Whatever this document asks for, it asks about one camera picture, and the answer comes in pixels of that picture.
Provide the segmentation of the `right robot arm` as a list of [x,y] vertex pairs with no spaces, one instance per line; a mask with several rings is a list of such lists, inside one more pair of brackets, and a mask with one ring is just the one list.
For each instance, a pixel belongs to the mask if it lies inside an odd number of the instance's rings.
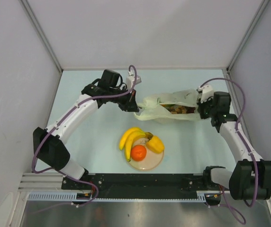
[[264,160],[246,138],[237,116],[230,113],[231,96],[227,92],[200,90],[197,99],[202,119],[226,141],[236,162],[234,170],[208,166],[202,178],[208,190],[221,185],[230,190],[234,200],[268,200],[271,197],[271,161]]

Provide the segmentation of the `yellow fake bell pepper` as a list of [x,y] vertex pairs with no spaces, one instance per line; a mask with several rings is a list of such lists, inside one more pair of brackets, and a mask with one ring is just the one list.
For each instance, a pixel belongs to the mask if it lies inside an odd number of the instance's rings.
[[156,154],[160,154],[164,151],[164,144],[157,136],[152,136],[150,140],[146,142],[146,147]]

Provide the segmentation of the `pink ceramic plate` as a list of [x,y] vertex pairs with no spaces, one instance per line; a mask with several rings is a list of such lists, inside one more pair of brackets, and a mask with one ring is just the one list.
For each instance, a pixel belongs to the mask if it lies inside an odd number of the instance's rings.
[[162,162],[163,157],[164,157],[164,151],[162,153],[154,153],[150,149],[146,147],[146,142],[148,139],[146,138],[140,138],[134,142],[132,145],[132,148],[136,145],[141,145],[146,148],[146,156],[143,160],[141,161],[135,161],[131,159],[131,161],[127,161],[128,165],[131,166],[132,168],[142,171],[142,172],[147,172],[155,169],[159,164]]

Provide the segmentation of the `pale green plastic bag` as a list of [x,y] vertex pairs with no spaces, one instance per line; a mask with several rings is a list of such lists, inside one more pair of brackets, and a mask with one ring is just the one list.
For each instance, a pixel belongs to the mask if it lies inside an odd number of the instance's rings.
[[138,104],[140,112],[134,113],[134,117],[140,121],[154,120],[159,123],[199,121],[197,98],[198,92],[194,89],[147,96]]

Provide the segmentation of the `orange fake fruit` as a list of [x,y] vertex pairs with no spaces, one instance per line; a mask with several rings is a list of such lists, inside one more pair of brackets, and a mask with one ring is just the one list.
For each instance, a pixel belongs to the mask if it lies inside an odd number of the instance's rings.
[[134,161],[139,162],[139,161],[144,160],[144,158],[146,157],[146,154],[147,154],[147,149],[143,145],[135,145],[131,149],[131,158]]

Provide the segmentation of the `yellow fake banana bunch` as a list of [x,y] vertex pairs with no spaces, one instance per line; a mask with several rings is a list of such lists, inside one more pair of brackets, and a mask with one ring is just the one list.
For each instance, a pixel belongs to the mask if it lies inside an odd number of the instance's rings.
[[119,142],[119,149],[125,150],[125,159],[127,162],[131,161],[131,148],[133,143],[138,139],[151,139],[153,134],[150,132],[145,132],[138,127],[133,127],[125,131]]

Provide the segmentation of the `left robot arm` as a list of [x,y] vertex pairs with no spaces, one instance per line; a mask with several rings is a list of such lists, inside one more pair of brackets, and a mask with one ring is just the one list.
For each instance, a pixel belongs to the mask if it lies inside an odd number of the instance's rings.
[[101,78],[85,86],[77,101],[59,120],[45,129],[38,127],[34,130],[33,173],[39,173],[36,163],[41,160],[49,170],[70,177],[78,189],[85,188],[89,183],[88,170],[71,158],[65,147],[67,140],[87,117],[107,102],[118,104],[124,112],[138,112],[134,87],[140,82],[135,66],[130,65],[125,82],[119,73],[104,70]]

